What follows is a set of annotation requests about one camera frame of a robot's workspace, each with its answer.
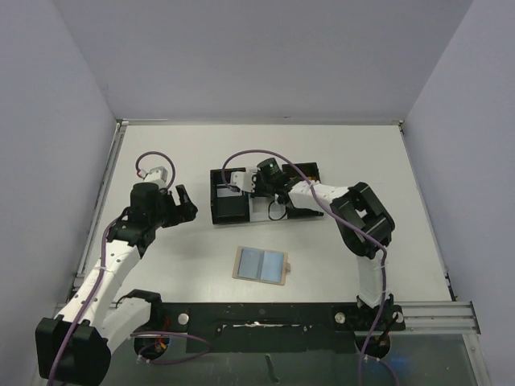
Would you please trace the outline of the aluminium frame rail front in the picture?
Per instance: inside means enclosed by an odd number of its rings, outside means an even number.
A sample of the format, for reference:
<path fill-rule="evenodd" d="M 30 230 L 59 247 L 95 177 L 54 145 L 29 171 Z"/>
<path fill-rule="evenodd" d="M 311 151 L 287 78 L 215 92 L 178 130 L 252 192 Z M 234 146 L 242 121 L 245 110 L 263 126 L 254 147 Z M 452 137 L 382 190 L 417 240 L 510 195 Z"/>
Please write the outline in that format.
<path fill-rule="evenodd" d="M 324 326 L 335 331 L 405 331 L 414 334 L 478 334 L 474 306 L 470 302 L 387 302 L 371 309 L 355 302 L 308 303 L 223 303 L 158 302 L 124 300 L 110 305 L 98 321 L 102 336 L 120 331 L 123 336 L 147 329 L 190 332 L 202 330 L 221 333 L 227 327 L 303 327 Z"/>

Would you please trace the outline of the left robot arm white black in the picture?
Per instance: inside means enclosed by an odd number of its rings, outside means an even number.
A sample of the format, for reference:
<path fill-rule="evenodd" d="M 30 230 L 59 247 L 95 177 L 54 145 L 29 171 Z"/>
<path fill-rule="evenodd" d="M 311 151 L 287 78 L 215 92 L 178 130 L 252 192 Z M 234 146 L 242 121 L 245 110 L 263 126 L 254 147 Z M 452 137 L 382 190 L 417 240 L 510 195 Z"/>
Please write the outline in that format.
<path fill-rule="evenodd" d="M 108 309 L 129 272 L 154 242 L 160 228 L 193 221 L 198 209 L 185 186 L 171 193 L 157 183 L 137 183 L 130 204 L 104 230 L 101 256 L 72 299 L 54 318 L 35 329 L 39 374 L 56 381 L 98 385 L 111 356 L 135 329 L 152 331 L 163 323 L 162 307 L 138 299 L 109 314 Z"/>

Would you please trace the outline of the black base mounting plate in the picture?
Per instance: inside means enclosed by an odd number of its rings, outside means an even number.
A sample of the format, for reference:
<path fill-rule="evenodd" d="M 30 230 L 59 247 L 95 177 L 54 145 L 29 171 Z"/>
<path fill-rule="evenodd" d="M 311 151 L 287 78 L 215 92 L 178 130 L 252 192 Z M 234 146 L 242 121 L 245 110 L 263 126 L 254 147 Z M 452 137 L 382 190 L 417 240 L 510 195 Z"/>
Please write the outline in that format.
<path fill-rule="evenodd" d="M 406 329 L 400 306 L 376 313 L 355 302 L 165 303 L 136 329 L 134 350 L 149 359 L 179 346 L 187 354 L 348 354 L 363 343 L 386 347 L 390 333 Z"/>

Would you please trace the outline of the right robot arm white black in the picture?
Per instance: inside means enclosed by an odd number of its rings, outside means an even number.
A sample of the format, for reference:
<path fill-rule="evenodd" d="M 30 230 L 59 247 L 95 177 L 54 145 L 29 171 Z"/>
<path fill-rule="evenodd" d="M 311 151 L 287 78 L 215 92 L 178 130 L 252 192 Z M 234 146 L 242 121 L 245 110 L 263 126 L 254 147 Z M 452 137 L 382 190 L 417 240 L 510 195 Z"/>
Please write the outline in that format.
<path fill-rule="evenodd" d="M 389 297 L 386 280 L 387 247 L 395 223 L 372 188 L 366 183 L 333 187 L 306 175 L 291 178 L 275 158 L 257 165 L 250 178 L 251 192 L 271 197 L 291 209 L 325 211 L 337 223 L 345 246 L 357 258 L 360 323 L 378 328 L 387 319 Z"/>

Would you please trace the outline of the black white card tray organizer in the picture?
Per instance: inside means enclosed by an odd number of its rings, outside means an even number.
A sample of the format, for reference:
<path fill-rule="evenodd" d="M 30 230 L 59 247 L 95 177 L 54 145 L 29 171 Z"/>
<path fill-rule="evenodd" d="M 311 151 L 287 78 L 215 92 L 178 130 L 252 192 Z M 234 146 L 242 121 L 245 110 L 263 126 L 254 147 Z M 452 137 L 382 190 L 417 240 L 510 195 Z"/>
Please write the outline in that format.
<path fill-rule="evenodd" d="M 210 196 L 211 218 L 214 225 L 249 224 L 323 216 L 321 211 L 279 205 L 272 198 L 253 198 L 251 193 L 231 192 L 223 184 L 221 170 L 210 170 Z"/>

